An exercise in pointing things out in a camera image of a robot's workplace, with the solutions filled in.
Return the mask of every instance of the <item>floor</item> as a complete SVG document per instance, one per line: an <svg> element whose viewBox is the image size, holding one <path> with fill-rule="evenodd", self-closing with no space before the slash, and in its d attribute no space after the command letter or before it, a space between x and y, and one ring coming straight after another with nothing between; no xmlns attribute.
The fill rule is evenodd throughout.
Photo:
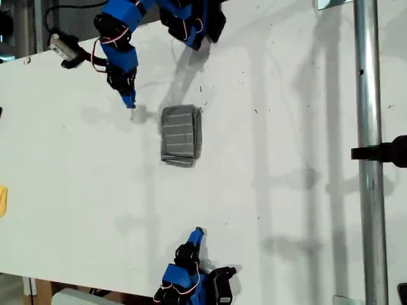
<svg viewBox="0 0 407 305"><path fill-rule="evenodd" d="M23 305L23 281L20 276L0 274L0 304Z"/></svg>

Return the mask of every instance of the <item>gray cloth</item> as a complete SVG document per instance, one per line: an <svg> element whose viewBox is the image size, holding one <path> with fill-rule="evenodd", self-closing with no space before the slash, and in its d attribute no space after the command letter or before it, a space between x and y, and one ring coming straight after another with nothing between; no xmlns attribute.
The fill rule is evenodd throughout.
<svg viewBox="0 0 407 305"><path fill-rule="evenodd" d="M169 165L193 167L202 148L201 109L194 105L164 108L161 133L161 160Z"/></svg>

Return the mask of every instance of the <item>yellow object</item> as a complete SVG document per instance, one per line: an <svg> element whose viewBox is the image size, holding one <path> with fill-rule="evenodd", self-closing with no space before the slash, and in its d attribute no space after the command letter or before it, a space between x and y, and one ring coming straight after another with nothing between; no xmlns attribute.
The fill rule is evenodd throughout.
<svg viewBox="0 0 407 305"><path fill-rule="evenodd" d="M0 186L0 217L7 211L7 187Z"/></svg>

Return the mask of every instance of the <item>silver metal pole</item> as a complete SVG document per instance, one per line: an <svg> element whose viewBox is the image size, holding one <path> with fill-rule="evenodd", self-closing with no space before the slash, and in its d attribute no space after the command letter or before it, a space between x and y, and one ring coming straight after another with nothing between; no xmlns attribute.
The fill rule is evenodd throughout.
<svg viewBox="0 0 407 305"><path fill-rule="evenodd" d="M44 51L42 0L34 0L34 13L36 19L36 51L37 53L41 53Z"/></svg>
<svg viewBox="0 0 407 305"><path fill-rule="evenodd" d="M377 0L355 0L359 147L382 142ZM388 305L383 166L359 162L366 305Z"/></svg>

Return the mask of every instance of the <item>white tabletop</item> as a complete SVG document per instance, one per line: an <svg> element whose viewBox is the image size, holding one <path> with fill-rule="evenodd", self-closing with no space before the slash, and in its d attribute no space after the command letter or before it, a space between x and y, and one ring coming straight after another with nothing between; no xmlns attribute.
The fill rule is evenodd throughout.
<svg viewBox="0 0 407 305"><path fill-rule="evenodd" d="M390 141L407 131L407 3L379 4ZM209 58L141 27L135 123L89 63L67 71L45 52L0 65L0 271L153 295L201 226L204 265L239 266L236 305L363 299L352 10L228 1ZM181 103L203 108L193 169L160 161L160 109ZM406 183L385 165L391 304L407 281Z"/></svg>

